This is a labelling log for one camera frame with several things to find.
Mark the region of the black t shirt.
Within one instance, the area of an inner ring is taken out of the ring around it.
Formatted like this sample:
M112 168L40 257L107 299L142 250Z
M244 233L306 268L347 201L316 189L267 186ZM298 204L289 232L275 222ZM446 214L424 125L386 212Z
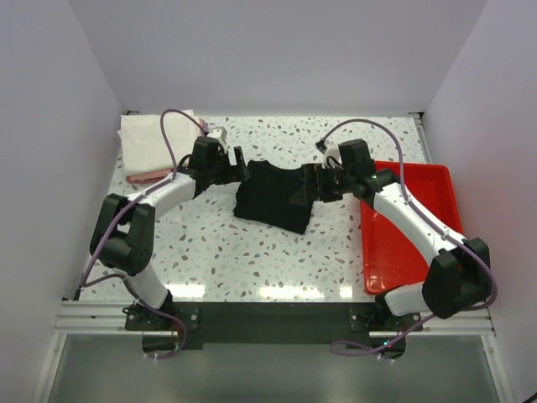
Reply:
M300 182L300 169L282 169L267 160L251 160L247 168L250 177L237 189L234 216L305 234L312 204L291 203Z

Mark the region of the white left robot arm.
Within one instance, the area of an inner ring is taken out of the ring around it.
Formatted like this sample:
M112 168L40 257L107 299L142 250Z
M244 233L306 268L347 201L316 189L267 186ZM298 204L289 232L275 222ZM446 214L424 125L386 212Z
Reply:
M108 195L101 207L89 246L87 278L96 261L120 276L135 300L145 306L144 319L155 329L174 319L173 297L151 265L155 223L170 210L189 202L210 186L246 181L249 177L242 148L233 149L230 162L223 137L199 137L190 154L161 181L129 196Z

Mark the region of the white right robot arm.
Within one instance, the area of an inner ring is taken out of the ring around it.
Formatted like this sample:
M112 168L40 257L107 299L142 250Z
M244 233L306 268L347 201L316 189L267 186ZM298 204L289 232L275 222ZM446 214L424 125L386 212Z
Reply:
M403 170L377 168L361 139L331 148L319 141L317 146L325 160L301 166L291 202L334 202L351 194L390 221L429 266L424 280L376 296L373 318L379 327L394 329L404 315L422 310L447 319L495 300L488 246L480 238L466 238L429 211L405 185Z

